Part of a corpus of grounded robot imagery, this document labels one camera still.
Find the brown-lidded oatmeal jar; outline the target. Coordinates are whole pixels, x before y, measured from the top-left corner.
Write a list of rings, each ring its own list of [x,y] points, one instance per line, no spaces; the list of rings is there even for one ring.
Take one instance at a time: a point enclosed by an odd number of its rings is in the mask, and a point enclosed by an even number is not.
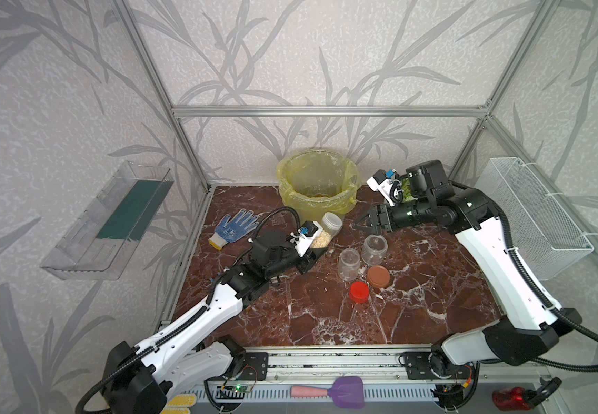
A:
[[[368,266],[380,265],[388,251],[387,240],[383,236],[369,235],[362,244],[361,258]]]

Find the small oatmeal jar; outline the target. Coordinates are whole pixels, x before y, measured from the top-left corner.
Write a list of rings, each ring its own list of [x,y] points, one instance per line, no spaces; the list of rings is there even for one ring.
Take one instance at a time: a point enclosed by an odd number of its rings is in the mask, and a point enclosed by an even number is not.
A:
[[[342,219],[333,212],[326,212],[320,223],[322,232],[312,242],[311,248],[313,249],[327,248],[343,227]]]

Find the red-lidded oatmeal jar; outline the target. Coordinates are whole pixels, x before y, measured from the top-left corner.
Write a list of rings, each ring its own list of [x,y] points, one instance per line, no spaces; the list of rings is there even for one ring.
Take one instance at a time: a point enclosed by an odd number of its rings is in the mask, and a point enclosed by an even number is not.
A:
[[[344,249],[339,256],[338,275],[345,282],[355,281],[359,274],[361,258],[355,248]]]

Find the brown jar lid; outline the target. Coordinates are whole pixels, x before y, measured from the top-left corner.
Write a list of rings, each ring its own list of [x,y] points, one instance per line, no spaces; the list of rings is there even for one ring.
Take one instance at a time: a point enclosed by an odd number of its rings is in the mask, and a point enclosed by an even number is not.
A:
[[[372,266],[367,271],[366,280],[374,288],[385,289],[391,284],[390,271],[380,265]]]

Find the red jar lid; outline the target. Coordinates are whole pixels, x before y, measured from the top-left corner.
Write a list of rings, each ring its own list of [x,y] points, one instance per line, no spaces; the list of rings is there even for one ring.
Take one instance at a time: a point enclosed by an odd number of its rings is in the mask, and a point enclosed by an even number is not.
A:
[[[370,289],[364,281],[354,281],[349,286],[348,296],[352,302],[364,304],[370,298]]]

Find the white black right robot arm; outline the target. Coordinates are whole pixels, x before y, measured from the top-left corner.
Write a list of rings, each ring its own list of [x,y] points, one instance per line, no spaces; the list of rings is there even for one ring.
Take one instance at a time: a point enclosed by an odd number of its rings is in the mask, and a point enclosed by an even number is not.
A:
[[[366,181],[385,201],[355,220],[353,229],[380,236],[438,224],[454,235],[482,270],[502,317],[481,328],[446,336],[431,347],[431,363],[442,375],[449,366],[499,360],[517,367],[547,367],[598,373],[598,363],[549,361],[544,354],[561,336],[576,331],[598,343],[573,308],[563,307],[531,271],[514,244],[504,210],[482,191],[451,181],[438,160],[407,168],[404,174],[380,169]]]

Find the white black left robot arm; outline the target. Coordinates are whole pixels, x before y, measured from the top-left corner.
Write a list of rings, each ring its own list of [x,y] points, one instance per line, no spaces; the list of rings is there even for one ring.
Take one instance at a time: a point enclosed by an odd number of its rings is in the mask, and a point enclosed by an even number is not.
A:
[[[122,342],[107,358],[102,379],[80,398],[77,413],[101,395],[107,413],[160,413],[167,403],[197,383],[237,374],[246,352],[230,337],[204,349],[200,343],[264,295],[274,279],[292,269],[307,274],[340,232],[342,219],[332,212],[317,221],[295,220],[289,234],[266,230],[262,219],[250,247],[215,278],[207,296],[173,323],[131,346]]]

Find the potted artificial flower plant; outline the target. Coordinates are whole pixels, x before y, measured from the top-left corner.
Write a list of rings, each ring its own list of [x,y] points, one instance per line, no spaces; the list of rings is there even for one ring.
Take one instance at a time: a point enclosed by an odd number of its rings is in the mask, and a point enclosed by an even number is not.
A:
[[[399,178],[400,181],[400,188],[397,190],[397,199],[402,196],[403,202],[408,202],[410,200],[414,200],[415,197],[413,196],[412,190],[410,188],[409,179],[407,175],[403,175]]]

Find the yellow plastic bin liner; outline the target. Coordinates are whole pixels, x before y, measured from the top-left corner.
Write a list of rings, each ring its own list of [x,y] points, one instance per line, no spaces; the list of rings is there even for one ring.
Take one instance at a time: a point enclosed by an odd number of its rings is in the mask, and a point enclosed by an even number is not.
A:
[[[361,178],[357,165],[335,151],[313,148],[277,165],[278,191],[285,206],[357,204]]]

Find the blue dotted white work glove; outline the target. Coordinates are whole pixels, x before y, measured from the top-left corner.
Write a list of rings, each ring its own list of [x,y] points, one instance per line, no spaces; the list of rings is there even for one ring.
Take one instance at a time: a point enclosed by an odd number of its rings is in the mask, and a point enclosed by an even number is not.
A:
[[[233,217],[226,215],[221,219],[213,236],[209,238],[209,244],[217,250],[222,250],[227,244],[235,243],[248,235],[257,226],[258,217],[254,212],[241,209]]]

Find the yellow dotted glove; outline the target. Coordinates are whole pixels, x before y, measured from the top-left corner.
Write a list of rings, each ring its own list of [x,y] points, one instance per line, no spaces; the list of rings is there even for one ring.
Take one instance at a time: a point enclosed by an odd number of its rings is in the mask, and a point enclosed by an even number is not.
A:
[[[180,394],[166,404],[161,414],[191,414],[191,408],[197,400],[195,393]]]

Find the red black handheld tool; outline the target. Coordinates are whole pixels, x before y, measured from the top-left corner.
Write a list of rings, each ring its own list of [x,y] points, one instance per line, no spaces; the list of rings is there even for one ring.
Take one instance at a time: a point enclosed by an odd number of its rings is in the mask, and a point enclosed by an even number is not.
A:
[[[491,399],[495,407],[502,412],[531,411],[551,397],[562,385],[562,379],[540,380],[536,390],[513,387],[494,391]]]

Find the purple pink-handled scoop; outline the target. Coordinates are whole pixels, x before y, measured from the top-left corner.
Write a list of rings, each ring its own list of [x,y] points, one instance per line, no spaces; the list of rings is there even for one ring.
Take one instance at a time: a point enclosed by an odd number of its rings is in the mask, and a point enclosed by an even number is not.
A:
[[[357,376],[340,377],[330,388],[292,386],[291,398],[331,398],[340,409],[359,410],[365,407],[364,382]]]

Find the clear plastic wall shelf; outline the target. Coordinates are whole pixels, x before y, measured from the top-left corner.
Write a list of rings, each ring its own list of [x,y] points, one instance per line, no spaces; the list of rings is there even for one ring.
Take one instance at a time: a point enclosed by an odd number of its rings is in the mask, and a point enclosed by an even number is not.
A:
[[[123,162],[40,267],[61,280],[120,279],[173,184],[169,167]]]

